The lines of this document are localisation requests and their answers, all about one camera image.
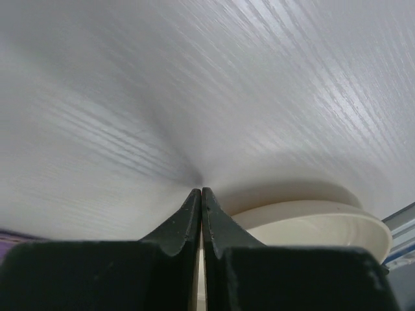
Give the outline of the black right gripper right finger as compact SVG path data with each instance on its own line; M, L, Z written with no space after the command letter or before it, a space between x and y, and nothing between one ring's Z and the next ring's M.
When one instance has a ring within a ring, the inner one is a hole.
M384 271L362 248L266 246L202 189L208 310L397 310Z

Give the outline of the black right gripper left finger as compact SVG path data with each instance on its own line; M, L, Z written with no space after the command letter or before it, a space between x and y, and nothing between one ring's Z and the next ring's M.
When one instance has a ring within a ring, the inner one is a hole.
M195 310L201 191L135 241L42 241L1 265L2 310Z

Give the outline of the cream round plate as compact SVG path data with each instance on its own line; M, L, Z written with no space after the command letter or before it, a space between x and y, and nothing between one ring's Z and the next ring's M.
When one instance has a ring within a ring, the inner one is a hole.
M228 216L266 246L362 248L381 267L392 245L382 221L342 203L284 202Z

